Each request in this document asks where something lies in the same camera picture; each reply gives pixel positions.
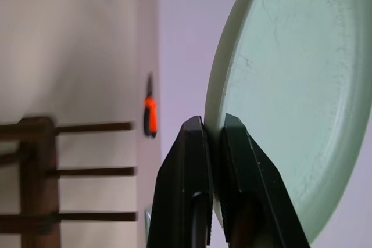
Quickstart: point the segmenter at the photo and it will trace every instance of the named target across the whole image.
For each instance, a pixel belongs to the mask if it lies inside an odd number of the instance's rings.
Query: plate surface
[[[371,16],[370,0],[237,0],[214,58],[205,125],[216,141],[226,113],[242,120],[310,242],[342,197],[370,117]]]

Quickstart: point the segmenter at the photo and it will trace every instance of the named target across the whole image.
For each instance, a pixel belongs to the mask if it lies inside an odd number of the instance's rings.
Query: white wall
[[[62,224],[62,246],[145,247],[143,211],[160,164],[160,136],[144,139],[141,129],[150,71],[159,95],[156,1],[0,5],[0,122],[28,113],[51,113],[59,123],[136,121],[136,131],[59,138],[61,167],[139,169],[133,178],[61,180],[61,210],[140,212],[137,223]],[[1,169],[0,212],[19,211],[17,189],[17,169]],[[19,237],[0,235],[0,246],[19,247]]]
[[[160,91],[162,93],[162,158],[181,124],[203,115],[209,73],[222,29],[235,0],[160,0]],[[338,208],[312,247],[372,246],[372,125]],[[216,218],[212,248],[227,247]]]

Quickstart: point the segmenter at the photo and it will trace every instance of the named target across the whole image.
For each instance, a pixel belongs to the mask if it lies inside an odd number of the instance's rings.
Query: wooden slat
[[[0,215],[0,233],[42,235],[49,232],[52,223],[46,216]]]
[[[0,140],[36,141],[44,132],[43,125],[38,122],[0,125]]]
[[[136,222],[137,212],[59,213],[61,221]]]
[[[137,212],[52,213],[41,216],[0,215],[0,233],[22,234],[23,237],[34,238],[49,234],[52,226],[62,221],[136,222],[137,216]],[[28,245],[36,245],[36,242],[29,241]]]
[[[126,168],[82,168],[75,170],[55,170],[47,172],[49,177],[133,177],[135,167]]]
[[[13,152],[0,155],[0,167],[16,164],[21,160],[20,153]]]
[[[74,126],[57,127],[56,135],[61,134],[61,133],[92,133],[92,132],[128,131],[132,129],[133,129],[132,122],[74,125]]]

